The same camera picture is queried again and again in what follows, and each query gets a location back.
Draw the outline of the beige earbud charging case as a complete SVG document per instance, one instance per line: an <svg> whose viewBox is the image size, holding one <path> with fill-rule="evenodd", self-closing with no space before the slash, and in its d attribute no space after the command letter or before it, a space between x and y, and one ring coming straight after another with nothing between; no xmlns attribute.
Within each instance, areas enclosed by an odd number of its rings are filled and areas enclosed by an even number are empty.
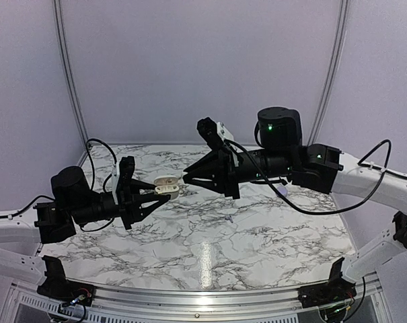
<svg viewBox="0 0 407 323"><path fill-rule="evenodd" d="M170 195L171 199L175 199L179 195L179 179L175 176L159 176L153 181L153 184L157 194Z"/></svg>

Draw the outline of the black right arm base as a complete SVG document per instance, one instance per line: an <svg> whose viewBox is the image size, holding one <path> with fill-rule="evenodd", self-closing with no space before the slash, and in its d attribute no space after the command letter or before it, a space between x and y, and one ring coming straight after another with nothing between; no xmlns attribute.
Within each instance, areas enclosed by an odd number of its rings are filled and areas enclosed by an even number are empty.
<svg viewBox="0 0 407 323"><path fill-rule="evenodd" d="M344 301L357 295L355 283L343 278L342 257L332 264L330 275L326 282L302 286L298 289L298 300L303 308L324 306L337 301Z"/></svg>

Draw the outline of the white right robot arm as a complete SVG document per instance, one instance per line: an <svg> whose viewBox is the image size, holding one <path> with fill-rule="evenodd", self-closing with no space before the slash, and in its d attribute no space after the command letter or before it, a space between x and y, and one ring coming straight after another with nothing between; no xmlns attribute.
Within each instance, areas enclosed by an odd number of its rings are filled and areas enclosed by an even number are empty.
<svg viewBox="0 0 407 323"><path fill-rule="evenodd" d="M329 281L321 288L327 301L336 301L347 284L407 252L407 175L335 147L304 145L300 115L294 109L268 107L257 118L254 138L258 148L253 151L236 143L221 122L208 117L199 120L197 131L210 152L186 168L184 182L238 199L241 183L272 186L275 178L284 178L315 192L355 196L360 205L372 201L395 209L393 223L385 231L332 265Z"/></svg>

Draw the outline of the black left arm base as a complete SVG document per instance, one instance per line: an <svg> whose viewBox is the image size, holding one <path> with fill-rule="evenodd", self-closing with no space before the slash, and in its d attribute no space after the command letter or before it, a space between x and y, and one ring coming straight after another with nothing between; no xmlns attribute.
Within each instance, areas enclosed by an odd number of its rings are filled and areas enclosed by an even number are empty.
<svg viewBox="0 0 407 323"><path fill-rule="evenodd" d="M37 287L39 295L58 301L71 303L74 299L83 296L79 303L90 306L93 302L95 286L89 283L80 283L66 278L65 270L60 259L52 256L43 256L46 266L45 280Z"/></svg>

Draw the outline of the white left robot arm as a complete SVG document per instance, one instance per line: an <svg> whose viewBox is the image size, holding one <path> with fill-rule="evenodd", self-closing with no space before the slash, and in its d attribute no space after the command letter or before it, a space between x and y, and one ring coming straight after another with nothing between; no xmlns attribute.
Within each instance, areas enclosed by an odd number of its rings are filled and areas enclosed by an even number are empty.
<svg viewBox="0 0 407 323"><path fill-rule="evenodd" d="M54 196L47 203L33 201L22 211L0 215L0 243L55 244L74 236L77 227L116 218L130 229L177 197L176 178L160 178L150 184L135 180L133 172L133 166L118 171L114 191L96 192L80 167L65 168L52 177ZM51 256L25 256L0 248L0 275L35 284L58 299L68 299L73 293L62 262Z"/></svg>

